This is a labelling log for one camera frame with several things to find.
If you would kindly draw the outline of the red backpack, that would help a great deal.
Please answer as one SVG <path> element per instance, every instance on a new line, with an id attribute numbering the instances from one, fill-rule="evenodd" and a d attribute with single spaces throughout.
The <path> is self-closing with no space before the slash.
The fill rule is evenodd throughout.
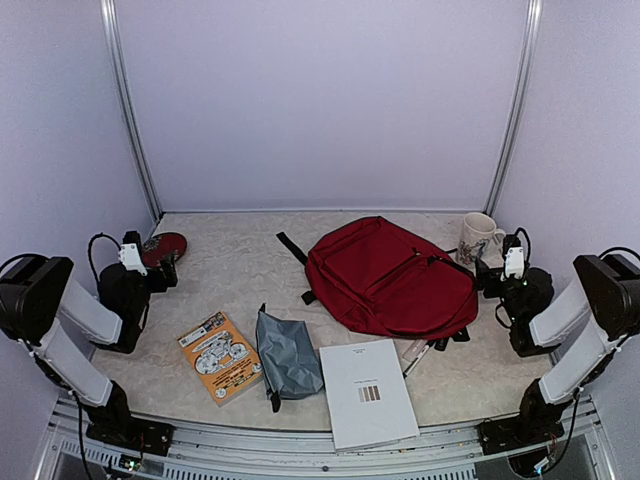
<path id="1" fill-rule="evenodd" d="M 319 302 L 356 333 L 437 342 L 466 336 L 479 312 L 474 274 L 434 243 L 381 216 L 352 221 L 303 252 L 306 304 Z"/>

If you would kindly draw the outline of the grey pencil pouch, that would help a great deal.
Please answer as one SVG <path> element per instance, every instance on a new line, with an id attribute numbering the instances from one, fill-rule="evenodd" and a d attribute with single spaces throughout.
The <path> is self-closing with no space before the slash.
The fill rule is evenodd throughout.
<path id="1" fill-rule="evenodd" d="M 301 400 L 323 389 L 321 363 L 304 321 L 279 319 L 263 303 L 255 337 L 273 413 L 280 411 L 283 400 Z"/>

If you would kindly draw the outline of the white notebook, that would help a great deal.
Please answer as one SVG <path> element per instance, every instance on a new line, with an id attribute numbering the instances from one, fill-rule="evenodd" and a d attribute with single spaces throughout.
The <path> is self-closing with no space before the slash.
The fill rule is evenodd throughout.
<path id="1" fill-rule="evenodd" d="M 419 436 L 391 339 L 319 350 L 334 448 L 351 452 Z"/>

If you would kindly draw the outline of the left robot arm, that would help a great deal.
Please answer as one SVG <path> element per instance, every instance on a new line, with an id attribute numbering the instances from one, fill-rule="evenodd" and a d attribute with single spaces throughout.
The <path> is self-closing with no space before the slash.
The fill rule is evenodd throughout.
<path id="1" fill-rule="evenodd" d="M 68 257 L 24 253 L 1 266 L 1 330 L 22 344 L 55 385 L 76 399 L 91 439 L 165 453 L 174 428 L 134 416 L 124 389 L 98 370 L 68 335 L 72 323 L 97 348 L 130 354 L 142 334 L 154 293 L 178 282 L 172 258 L 156 268 L 115 263 L 98 277 L 92 296 L 73 277 Z"/>

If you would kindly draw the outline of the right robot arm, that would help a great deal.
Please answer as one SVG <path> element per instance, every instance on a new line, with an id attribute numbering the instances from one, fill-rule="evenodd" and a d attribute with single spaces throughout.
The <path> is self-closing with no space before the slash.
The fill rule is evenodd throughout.
<path id="1" fill-rule="evenodd" d="M 639 333 L 638 253 L 612 247 L 577 256 L 573 267 L 573 279 L 556 292 L 551 275 L 530 266 L 521 247 L 508 249 L 500 268 L 475 263 L 480 291 L 499 301 L 495 317 L 508 330 L 512 349 L 522 358 L 561 353 L 526 388 L 517 415 L 480 424 L 486 453 L 562 436 L 564 411 Z"/>

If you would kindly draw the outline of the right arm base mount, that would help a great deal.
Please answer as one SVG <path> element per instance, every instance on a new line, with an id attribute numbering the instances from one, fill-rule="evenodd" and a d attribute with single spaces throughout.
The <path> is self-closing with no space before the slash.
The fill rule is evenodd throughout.
<path id="1" fill-rule="evenodd" d="M 483 421 L 478 426 L 479 440 L 484 455 L 502 453 L 562 437 L 561 423 L 525 426 L 517 417 Z"/>

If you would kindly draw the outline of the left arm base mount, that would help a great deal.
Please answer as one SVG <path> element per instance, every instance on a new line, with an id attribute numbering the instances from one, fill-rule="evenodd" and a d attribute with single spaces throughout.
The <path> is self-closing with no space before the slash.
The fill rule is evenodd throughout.
<path id="1" fill-rule="evenodd" d="M 175 428 L 168 423 L 133 417 L 124 423 L 115 420 L 91 420 L 86 436 L 142 454 L 166 456 L 174 430 Z"/>

